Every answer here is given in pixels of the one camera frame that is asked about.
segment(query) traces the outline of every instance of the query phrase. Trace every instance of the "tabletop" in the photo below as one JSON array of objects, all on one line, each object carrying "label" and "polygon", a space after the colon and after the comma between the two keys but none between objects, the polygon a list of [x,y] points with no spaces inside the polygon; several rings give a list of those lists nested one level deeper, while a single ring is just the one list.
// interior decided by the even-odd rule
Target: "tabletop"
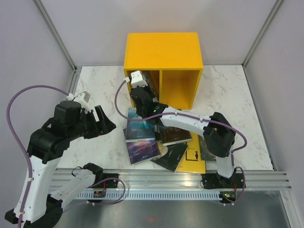
[{"label": "tabletop", "polygon": [[[101,105],[117,128],[94,139],[79,138],[71,142],[58,168],[74,168],[92,162],[104,169],[163,169],[151,161],[130,164],[123,133],[127,120],[117,113],[114,106],[114,96],[123,79],[123,66],[82,67],[76,94],[90,93],[90,107]],[[127,115],[131,107],[127,85],[121,89],[117,104]],[[246,148],[234,153],[235,165],[244,170],[273,169],[242,66],[204,66],[193,108],[187,112],[200,115],[222,113],[248,140]],[[236,135],[234,148],[242,144],[243,139]],[[206,169],[216,170],[216,163],[206,162]]]}]

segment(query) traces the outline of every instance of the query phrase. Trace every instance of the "yellow book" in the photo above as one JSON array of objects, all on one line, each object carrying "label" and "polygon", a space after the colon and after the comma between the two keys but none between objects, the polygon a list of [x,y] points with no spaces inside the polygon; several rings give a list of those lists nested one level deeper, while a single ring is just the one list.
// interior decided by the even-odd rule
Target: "yellow book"
[{"label": "yellow book", "polygon": [[199,136],[191,132],[192,141],[187,142],[188,148],[185,152],[176,172],[206,173],[205,161],[200,156]]}]

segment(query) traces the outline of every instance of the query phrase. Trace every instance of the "white marble surface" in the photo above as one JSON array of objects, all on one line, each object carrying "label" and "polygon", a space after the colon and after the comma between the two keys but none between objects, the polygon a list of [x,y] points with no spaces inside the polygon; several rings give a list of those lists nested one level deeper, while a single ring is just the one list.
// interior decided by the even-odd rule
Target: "white marble surface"
[{"label": "white marble surface", "polygon": [[[117,128],[104,136],[71,142],[59,168],[74,168],[93,162],[104,169],[162,169],[151,161],[130,164],[123,134],[126,120],[114,107],[115,92],[123,78],[122,66],[82,68],[76,94],[88,91],[91,94],[91,108],[101,105]],[[131,107],[126,85],[118,96],[118,107],[123,113],[127,113]],[[212,115],[215,111],[221,112],[248,139],[248,146],[235,152],[235,164],[245,170],[272,170],[242,66],[204,66],[193,109],[189,112]],[[242,144],[242,138],[237,135],[234,146]],[[207,169],[216,169],[215,162],[208,162]]]}]

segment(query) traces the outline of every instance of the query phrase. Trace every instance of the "book cover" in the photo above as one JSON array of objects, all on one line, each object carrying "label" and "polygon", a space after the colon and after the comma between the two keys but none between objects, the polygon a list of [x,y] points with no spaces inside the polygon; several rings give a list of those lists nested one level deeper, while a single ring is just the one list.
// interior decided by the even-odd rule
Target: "book cover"
[{"label": "book cover", "polygon": [[209,152],[203,137],[199,137],[201,159],[207,162],[216,162],[215,155]]},{"label": "book cover", "polygon": [[127,142],[126,144],[131,165],[149,161],[161,156],[156,140]]},{"label": "book cover", "polygon": [[191,132],[192,141],[187,142],[188,148],[185,152],[176,172],[206,173],[205,161],[202,161],[200,155],[199,135]]},{"label": "book cover", "polygon": [[183,143],[168,146],[168,152],[158,159],[153,159],[152,162],[166,168],[171,172],[175,172],[185,151],[187,150],[187,147],[188,146]]},{"label": "book cover", "polygon": [[[136,108],[129,108],[128,117],[131,119],[142,119],[136,114]],[[127,122],[127,131],[125,141],[127,143],[138,141],[153,141],[155,140],[154,126],[147,121],[129,121]]]},{"label": "book cover", "polygon": [[164,146],[185,143],[192,140],[190,132],[177,127],[159,126],[159,131]]}]

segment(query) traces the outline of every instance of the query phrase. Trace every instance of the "gray wall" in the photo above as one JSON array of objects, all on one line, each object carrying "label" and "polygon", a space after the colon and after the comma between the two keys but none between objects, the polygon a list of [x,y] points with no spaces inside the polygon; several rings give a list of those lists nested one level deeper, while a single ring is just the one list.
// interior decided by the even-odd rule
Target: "gray wall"
[{"label": "gray wall", "polygon": [[278,169],[287,171],[304,215],[304,1],[286,0],[247,67]]},{"label": "gray wall", "polygon": [[[0,226],[14,208],[26,176],[24,156],[8,128],[5,112],[11,97],[27,86],[46,84],[67,90],[72,70],[30,0],[0,1]],[[11,119],[27,148],[32,132],[54,112],[64,98],[47,89],[27,91],[13,104]]]},{"label": "gray wall", "polygon": [[78,66],[122,65],[130,32],[197,31],[204,64],[242,64],[275,0],[42,0]]}]

